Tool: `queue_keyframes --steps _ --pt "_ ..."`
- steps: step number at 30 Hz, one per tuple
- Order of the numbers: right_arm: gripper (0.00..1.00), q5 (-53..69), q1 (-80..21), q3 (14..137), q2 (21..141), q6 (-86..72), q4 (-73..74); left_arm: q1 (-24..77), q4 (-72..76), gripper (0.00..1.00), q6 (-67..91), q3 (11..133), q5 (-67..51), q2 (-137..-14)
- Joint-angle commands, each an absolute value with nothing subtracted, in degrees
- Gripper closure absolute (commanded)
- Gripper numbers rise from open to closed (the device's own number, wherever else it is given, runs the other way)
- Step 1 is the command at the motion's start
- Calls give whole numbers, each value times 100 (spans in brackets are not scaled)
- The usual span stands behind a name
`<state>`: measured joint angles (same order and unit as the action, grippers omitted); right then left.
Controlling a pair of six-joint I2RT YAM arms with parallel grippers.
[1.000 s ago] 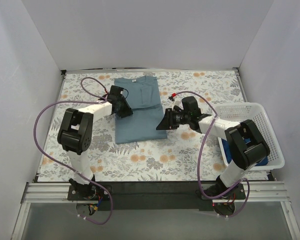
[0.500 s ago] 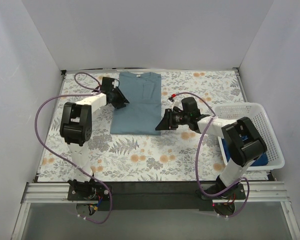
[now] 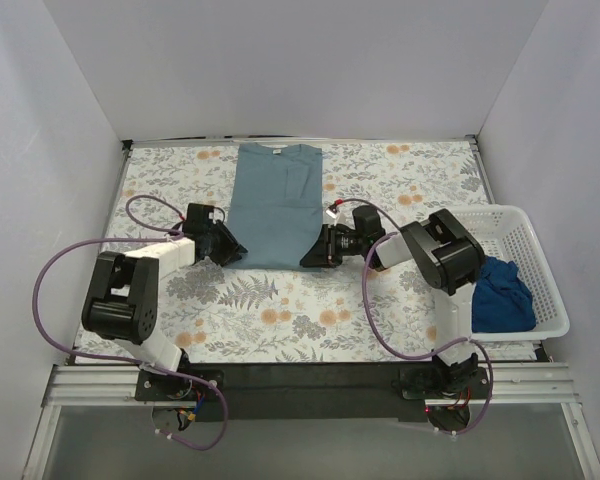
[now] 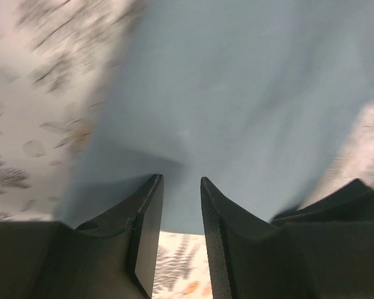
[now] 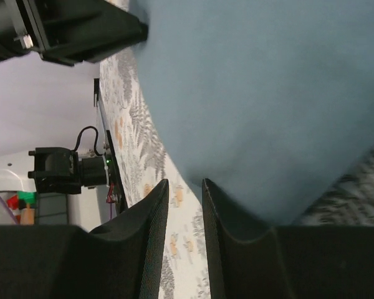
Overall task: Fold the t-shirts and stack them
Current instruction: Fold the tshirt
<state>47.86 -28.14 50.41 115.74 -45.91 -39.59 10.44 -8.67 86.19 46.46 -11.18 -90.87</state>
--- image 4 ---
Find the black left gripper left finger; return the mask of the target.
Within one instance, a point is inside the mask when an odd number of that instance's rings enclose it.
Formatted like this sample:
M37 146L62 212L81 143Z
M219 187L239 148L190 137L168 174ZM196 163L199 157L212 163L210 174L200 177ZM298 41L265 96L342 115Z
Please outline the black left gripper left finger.
M75 229L0 221L0 298L150 298L163 191L153 175Z

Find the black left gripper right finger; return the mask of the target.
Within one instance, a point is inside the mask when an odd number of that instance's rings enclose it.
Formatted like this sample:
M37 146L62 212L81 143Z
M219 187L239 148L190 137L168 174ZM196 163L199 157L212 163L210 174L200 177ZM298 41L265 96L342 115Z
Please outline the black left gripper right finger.
M355 179L270 222L201 180L214 298L374 298L374 189Z

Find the light blue t shirt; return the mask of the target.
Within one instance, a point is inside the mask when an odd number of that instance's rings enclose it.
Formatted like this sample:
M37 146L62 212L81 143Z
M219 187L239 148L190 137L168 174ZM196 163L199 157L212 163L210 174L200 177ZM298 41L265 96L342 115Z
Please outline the light blue t shirt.
M302 203L374 100L374 1L153 1L55 218L165 180L161 228L202 234L212 180L267 221Z

